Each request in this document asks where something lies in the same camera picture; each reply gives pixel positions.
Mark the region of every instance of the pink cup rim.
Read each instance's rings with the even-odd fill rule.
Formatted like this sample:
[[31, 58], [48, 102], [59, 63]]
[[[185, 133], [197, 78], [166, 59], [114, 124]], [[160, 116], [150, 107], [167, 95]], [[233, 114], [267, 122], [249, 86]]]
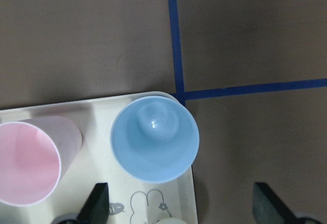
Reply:
[[54, 146], [54, 149], [55, 149], [55, 151], [57, 153], [57, 157], [58, 157], [58, 161], [59, 161], [59, 172], [58, 172], [58, 177], [57, 177], [56, 183], [53, 186], [53, 188], [51, 189], [51, 191], [49, 191], [49, 193], [46, 196], [44, 196], [42, 199], [40, 199], [38, 201], [35, 201], [35, 202], [32, 202], [32, 203], [28, 203], [28, 204], [16, 204], [16, 203], [11, 203], [11, 202], [5, 201], [5, 200], [0, 198], [0, 202], [2, 202], [4, 204], [11, 205], [11, 206], [17, 206], [17, 207], [27, 207], [27, 206], [35, 205], [35, 204], [38, 204], [38, 203], [42, 202], [47, 197], [49, 197], [51, 195], [51, 193], [53, 193], [53, 191], [56, 189], [56, 187], [58, 186], [59, 180], [60, 180], [60, 176], [61, 176], [61, 158], [60, 158], [60, 153], [59, 153], [59, 151], [57, 149], [56, 144], [51, 139], [51, 137], [44, 130], [42, 130], [41, 128], [39, 128], [39, 127], [37, 127], [37, 126], [35, 126], [35, 125], [31, 124], [31, 123], [23, 122], [23, 121], [11, 121], [11, 122], [0, 123], [0, 127], [2, 127], [4, 125], [17, 124], [17, 123], [22, 124], [22, 125], [26, 125], [26, 126], [30, 126], [30, 127], [33, 127], [35, 129], [39, 130], [39, 131], [42, 131], [46, 135], [46, 137], [50, 140], [52, 146]]

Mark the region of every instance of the blue tape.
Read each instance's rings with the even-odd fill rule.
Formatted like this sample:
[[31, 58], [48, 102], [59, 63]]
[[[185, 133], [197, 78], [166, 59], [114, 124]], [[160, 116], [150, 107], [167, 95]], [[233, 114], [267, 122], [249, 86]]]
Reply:
[[180, 47], [177, 0], [168, 0], [168, 8], [169, 8], [169, 18], [170, 18], [170, 32], [172, 37], [174, 75], [175, 75], [175, 86], [176, 86], [175, 97], [179, 100], [180, 103], [185, 105], [184, 79], [183, 79], [182, 55], [181, 55], [181, 47]]
[[327, 87], [327, 79], [304, 80], [304, 81], [293, 81], [293, 82], [283, 82], [283, 83], [228, 87], [228, 88], [212, 89], [212, 90], [190, 91], [185, 93], [184, 98], [185, 100], [193, 100], [193, 99], [220, 97], [220, 96], [244, 95], [244, 94], [254, 94], [254, 93], [263, 93], [263, 92], [284, 91], [284, 90], [311, 89], [311, 88], [320, 88], [320, 87]]

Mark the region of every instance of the pink cup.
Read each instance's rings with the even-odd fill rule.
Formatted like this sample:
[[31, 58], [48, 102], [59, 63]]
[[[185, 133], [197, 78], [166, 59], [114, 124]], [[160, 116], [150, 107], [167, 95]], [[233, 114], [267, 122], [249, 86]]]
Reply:
[[29, 206], [56, 188], [82, 145], [69, 119], [49, 116], [0, 125], [0, 201]]

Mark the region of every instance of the tray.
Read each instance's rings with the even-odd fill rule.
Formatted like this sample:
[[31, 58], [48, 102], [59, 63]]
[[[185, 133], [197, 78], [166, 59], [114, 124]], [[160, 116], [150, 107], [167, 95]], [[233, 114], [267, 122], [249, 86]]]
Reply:
[[171, 182], [148, 184], [128, 175], [112, 155], [110, 130], [115, 117], [133, 100], [149, 95], [175, 99], [163, 92], [146, 92], [0, 111], [1, 123], [62, 115], [73, 120], [83, 135], [80, 152], [51, 196], [29, 207], [0, 203], [0, 223], [50, 224], [57, 216], [79, 212], [95, 183], [107, 182], [110, 224], [155, 224], [170, 216], [197, 224], [191, 168]]

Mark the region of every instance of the blue cup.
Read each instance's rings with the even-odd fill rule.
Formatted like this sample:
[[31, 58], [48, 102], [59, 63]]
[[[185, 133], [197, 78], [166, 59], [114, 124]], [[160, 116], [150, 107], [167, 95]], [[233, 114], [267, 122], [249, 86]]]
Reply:
[[120, 166], [133, 177], [164, 183], [192, 165], [199, 149], [199, 130], [180, 103], [147, 96], [131, 102], [116, 117], [111, 148]]

